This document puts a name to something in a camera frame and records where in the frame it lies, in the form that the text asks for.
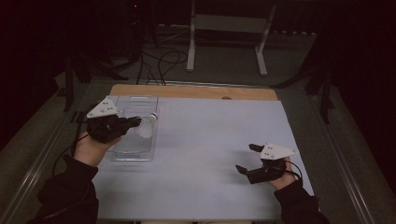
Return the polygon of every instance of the person's left hand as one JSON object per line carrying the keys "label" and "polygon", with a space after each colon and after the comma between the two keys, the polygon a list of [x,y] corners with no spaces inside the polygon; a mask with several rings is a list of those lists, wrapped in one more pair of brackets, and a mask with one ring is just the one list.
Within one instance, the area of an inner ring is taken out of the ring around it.
{"label": "person's left hand", "polygon": [[[82,138],[87,134],[84,132],[79,137]],[[88,135],[77,142],[74,159],[96,167],[105,156],[106,151],[120,140],[121,138],[117,138],[109,143],[101,143]]]}

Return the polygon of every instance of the black fabric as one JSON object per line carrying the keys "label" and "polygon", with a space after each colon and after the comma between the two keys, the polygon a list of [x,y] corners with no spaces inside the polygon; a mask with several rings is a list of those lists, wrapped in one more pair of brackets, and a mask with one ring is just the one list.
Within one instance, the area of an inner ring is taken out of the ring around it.
{"label": "black fabric", "polygon": [[310,196],[300,181],[275,191],[275,196],[282,207],[282,219],[286,224],[330,223],[318,210],[318,198]]}
{"label": "black fabric", "polygon": [[[64,156],[64,161],[67,165],[64,173],[47,180],[38,193],[37,197],[42,207],[35,220],[29,224],[96,223],[99,201],[96,199],[92,179],[98,169],[69,156]],[[61,214],[51,217],[64,209]]]}
{"label": "black fabric", "polygon": [[[64,173],[50,178],[40,190],[38,200],[42,207],[33,223],[74,223],[95,224],[99,202],[92,183],[97,168],[64,156],[67,168]],[[275,192],[282,207],[282,219],[287,224],[329,223],[318,210],[318,199],[303,189],[301,182],[295,181]],[[44,218],[75,204],[54,218]]]}

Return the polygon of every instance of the metal frame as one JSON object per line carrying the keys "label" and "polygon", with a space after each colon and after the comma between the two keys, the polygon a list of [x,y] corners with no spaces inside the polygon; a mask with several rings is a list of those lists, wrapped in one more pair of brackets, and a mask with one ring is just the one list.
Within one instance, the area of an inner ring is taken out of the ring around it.
{"label": "metal frame", "polygon": [[17,189],[15,195],[13,196],[10,203],[7,205],[3,214],[0,214],[0,223],[8,224],[15,223],[16,218],[18,218],[19,212],[22,210],[24,204],[30,197],[35,184],[37,183],[40,176],[43,174],[45,166],[49,162],[50,153],[54,150],[59,137],[64,130],[65,125],[70,122],[73,117],[73,111],[76,111],[78,105],[86,93],[88,85],[81,84],[77,88],[76,98],[73,104],[70,105],[69,110],[61,115],[59,122],[56,124],[54,132],[49,136],[49,140],[43,149],[39,152],[37,158],[35,159],[32,166],[27,171],[25,177],[23,178],[19,188]]}
{"label": "metal frame", "polygon": [[320,108],[318,106],[319,99],[317,96],[312,96],[309,98],[309,102],[312,106],[312,109],[317,117],[318,123],[321,124],[324,133],[327,135],[330,144],[332,146],[332,152],[335,158],[335,164],[337,165],[340,176],[342,177],[344,184],[346,185],[346,190],[349,194],[350,201],[352,201],[355,206],[356,212],[358,214],[361,223],[369,224],[375,223],[373,214],[370,211],[370,208],[367,205],[367,202],[364,199],[364,196],[361,193],[361,189],[359,188],[359,184],[353,176],[352,172],[349,169],[349,165],[345,160],[343,150],[338,145],[333,133],[334,130],[329,123],[324,122],[321,117]]}
{"label": "metal frame", "polygon": [[262,41],[259,46],[255,47],[257,63],[259,65],[260,75],[268,75],[265,66],[262,51],[267,40],[272,20],[276,12],[276,6],[273,5],[268,18],[242,18],[242,17],[225,17],[204,14],[195,14],[195,0],[191,0],[191,25],[190,25],[190,47],[187,59],[187,71],[194,70],[195,61],[195,29],[218,30],[232,32],[250,32],[262,34]]}

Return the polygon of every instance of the gray carpet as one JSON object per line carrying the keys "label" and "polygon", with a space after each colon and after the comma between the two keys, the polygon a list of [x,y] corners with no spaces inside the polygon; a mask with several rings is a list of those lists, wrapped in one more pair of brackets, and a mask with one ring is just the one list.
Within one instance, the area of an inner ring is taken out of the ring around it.
{"label": "gray carpet", "polygon": [[[186,37],[180,35],[177,39],[163,41],[161,47],[187,52]],[[187,72],[186,63],[177,64],[164,79],[168,85],[204,83],[267,87],[298,72],[314,39],[314,36],[304,35],[270,35],[264,51],[268,77],[259,75],[252,42],[238,43],[238,47],[232,47],[229,44],[216,46],[213,42],[202,40],[197,45],[194,71]],[[148,42],[144,51],[156,57],[169,50],[152,47],[152,43]],[[164,59],[174,61],[177,55],[169,54]],[[144,62],[149,66],[144,66],[139,83],[146,83],[149,76],[150,84],[155,84],[153,77],[159,80],[158,60],[146,55]],[[121,72],[130,78],[122,83],[135,83],[139,65],[137,63]],[[162,63],[163,71],[169,65]],[[115,83],[121,82],[97,72],[90,85],[76,83],[76,101],[72,112],[102,100]],[[338,91],[332,88],[334,109],[329,114],[331,124],[326,125],[318,115],[318,97],[305,95],[305,83],[306,80],[303,80],[276,93],[285,107],[314,192],[319,197],[321,211],[331,223],[396,223],[395,198]],[[35,197],[37,191],[50,176],[59,152],[75,137],[77,124],[70,123],[73,113],[64,113],[63,108],[64,99],[53,96],[0,154],[0,211],[1,216],[9,216],[6,217],[11,220],[8,223],[24,223],[34,215],[39,207]],[[35,165],[35,158],[46,153],[48,157],[42,161],[40,169],[42,174],[31,180],[30,188],[18,190],[29,169]],[[102,220],[100,223],[116,222]]]}

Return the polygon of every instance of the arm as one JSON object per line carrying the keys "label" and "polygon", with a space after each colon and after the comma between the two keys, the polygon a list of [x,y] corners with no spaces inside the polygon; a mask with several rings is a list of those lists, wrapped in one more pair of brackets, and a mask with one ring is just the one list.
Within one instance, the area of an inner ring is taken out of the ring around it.
{"label": "arm", "polygon": [[92,179],[106,151],[118,141],[103,144],[88,135],[78,141],[74,158],[64,156],[66,170],[39,191],[42,207],[29,223],[96,223],[99,202]]}
{"label": "arm", "polygon": [[[290,163],[286,162],[286,165],[291,171]],[[276,190],[275,196],[282,207],[281,216],[286,224],[330,223],[318,210],[318,198],[310,196],[294,175],[285,173],[269,183]]]}

